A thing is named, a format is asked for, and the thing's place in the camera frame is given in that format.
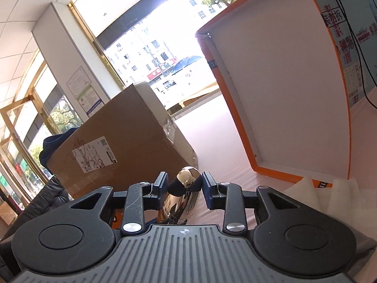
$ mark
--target dark blue cloth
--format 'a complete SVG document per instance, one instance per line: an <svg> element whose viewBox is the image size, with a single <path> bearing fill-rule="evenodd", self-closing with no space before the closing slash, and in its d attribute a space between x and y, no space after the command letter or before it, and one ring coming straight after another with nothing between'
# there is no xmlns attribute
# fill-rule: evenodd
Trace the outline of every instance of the dark blue cloth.
<svg viewBox="0 0 377 283"><path fill-rule="evenodd" d="M70 137L73 132L77 130L76 127L70 128L67 132L58 135L52 135L44 139L43 150L39 153L39 162L43 167L50 171L47 167L47 161L50 159L51 155L60 147L60 145L65 142L65 140Z"/></svg>

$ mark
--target poster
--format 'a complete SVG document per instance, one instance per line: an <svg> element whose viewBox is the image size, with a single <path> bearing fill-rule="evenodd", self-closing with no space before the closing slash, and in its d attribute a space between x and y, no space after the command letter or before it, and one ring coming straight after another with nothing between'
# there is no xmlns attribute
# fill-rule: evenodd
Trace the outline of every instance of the poster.
<svg viewBox="0 0 377 283"><path fill-rule="evenodd" d="M77 100L88 117L94 115L104 106L104 103L92 86L89 86Z"/></svg>
<svg viewBox="0 0 377 283"><path fill-rule="evenodd" d="M80 66L76 72L71 76L69 81L67 82L67 86L69 90L74 95L75 99L77 99L80 94L92 84L91 79L88 77L87 73Z"/></svg>

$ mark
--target ceiling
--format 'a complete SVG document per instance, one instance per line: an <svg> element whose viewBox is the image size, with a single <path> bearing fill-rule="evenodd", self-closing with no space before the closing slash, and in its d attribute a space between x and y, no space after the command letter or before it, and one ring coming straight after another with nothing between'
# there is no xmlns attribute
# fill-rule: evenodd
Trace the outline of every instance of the ceiling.
<svg viewBox="0 0 377 283"><path fill-rule="evenodd" d="M0 0L0 108L12 103L37 45L31 30L50 2L71 0Z"/></svg>

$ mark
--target blue umbrella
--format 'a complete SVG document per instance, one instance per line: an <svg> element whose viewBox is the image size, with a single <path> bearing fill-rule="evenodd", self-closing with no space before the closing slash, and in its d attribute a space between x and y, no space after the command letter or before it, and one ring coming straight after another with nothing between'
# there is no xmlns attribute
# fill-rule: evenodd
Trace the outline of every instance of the blue umbrella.
<svg viewBox="0 0 377 283"><path fill-rule="evenodd" d="M171 74L176 74L178 71L181 71L184 67L187 67L188 65L191 65L193 62L198 61L201 59L201 56L193 55L193 56L187 56L185 58L182 58L176 65L171 67Z"/></svg>

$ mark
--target metal screw head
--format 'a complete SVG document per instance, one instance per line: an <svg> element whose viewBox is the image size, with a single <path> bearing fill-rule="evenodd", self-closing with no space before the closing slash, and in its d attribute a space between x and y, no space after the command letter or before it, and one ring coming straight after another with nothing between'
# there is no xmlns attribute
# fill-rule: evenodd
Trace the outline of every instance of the metal screw head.
<svg viewBox="0 0 377 283"><path fill-rule="evenodd" d="M135 222L126 223L123 226L123 230L125 230L126 232L137 232L141 230L141 225Z"/></svg>
<svg viewBox="0 0 377 283"><path fill-rule="evenodd" d="M239 222L232 222L227 224L227 230L231 232L241 232L245 229L245 226Z"/></svg>

